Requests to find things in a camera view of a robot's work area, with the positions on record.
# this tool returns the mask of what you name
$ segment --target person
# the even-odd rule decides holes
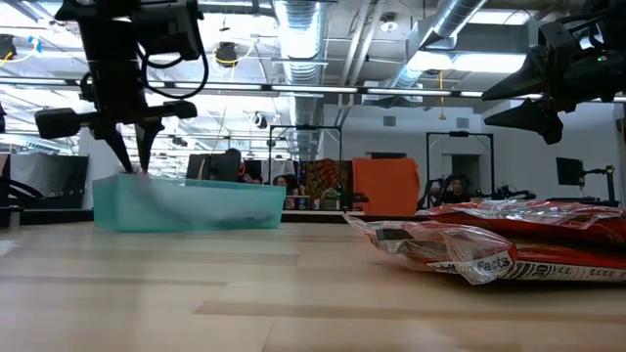
[[[470,195],[465,190],[465,177],[463,175],[452,175],[448,178],[449,187],[441,194],[441,202],[444,204],[458,204],[471,200]]]
[[[287,187],[287,196],[304,196],[304,186],[299,185],[297,177],[293,174],[281,175],[274,178],[274,186]]]

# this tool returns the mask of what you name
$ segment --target snack bag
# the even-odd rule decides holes
[[[488,230],[433,221],[365,223],[344,215],[373,245],[413,270],[498,279],[626,282],[626,256],[565,246],[515,244]]]
[[[515,246],[479,228],[436,222],[365,223],[344,215],[378,249],[406,259],[409,269],[461,274],[472,285],[490,283],[515,261]]]
[[[418,215],[441,223],[477,226],[506,238],[626,244],[626,213],[606,206],[488,200],[441,205]]]

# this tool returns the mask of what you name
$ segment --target box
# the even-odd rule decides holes
[[[118,174],[93,183],[96,226],[118,232],[273,229],[285,188]]]

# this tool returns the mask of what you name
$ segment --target nutrition facts label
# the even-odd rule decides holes
[[[476,273],[510,280],[626,282],[626,270],[523,260],[513,262],[507,252],[467,262],[436,262],[427,265],[438,273]]]
[[[597,281],[620,283],[626,282],[626,270],[519,260],[515,262],[509,271],[500,277],[512,280]]]

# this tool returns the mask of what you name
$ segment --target man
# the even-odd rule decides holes
[[[441,202],[444,204],[458,204],[471,201],[470,195],[465,190],[465,177],[462,175],[452,175],[448,178],[450,187],[444,190],[441,195]]]

